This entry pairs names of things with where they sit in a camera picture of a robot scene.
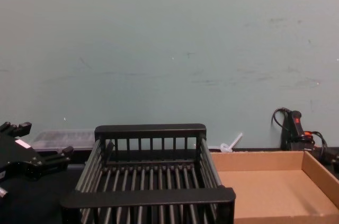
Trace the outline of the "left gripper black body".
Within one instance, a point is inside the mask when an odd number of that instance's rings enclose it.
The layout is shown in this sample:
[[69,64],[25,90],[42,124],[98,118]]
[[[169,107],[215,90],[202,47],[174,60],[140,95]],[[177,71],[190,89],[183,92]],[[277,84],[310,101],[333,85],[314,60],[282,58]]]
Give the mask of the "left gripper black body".
[[21,139],[24,134],[1,133],[1,181],[14,177],[37,180],[42,177],[44,161],[30,144]]

